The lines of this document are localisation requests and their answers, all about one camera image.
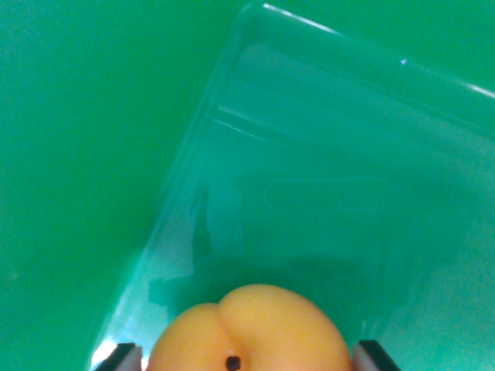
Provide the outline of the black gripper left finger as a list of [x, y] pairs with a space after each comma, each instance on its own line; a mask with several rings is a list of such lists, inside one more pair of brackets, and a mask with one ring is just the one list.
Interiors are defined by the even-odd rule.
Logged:
[[95, 371], [142, 371], [143, 351], [135, 343], [118, 343]]

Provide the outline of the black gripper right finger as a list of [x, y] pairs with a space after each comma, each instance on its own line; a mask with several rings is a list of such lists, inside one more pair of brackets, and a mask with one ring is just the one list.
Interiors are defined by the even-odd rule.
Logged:
[[354, 371], [400, 371], [401, 369], [376, 340], [360, 340], [353, 345]]

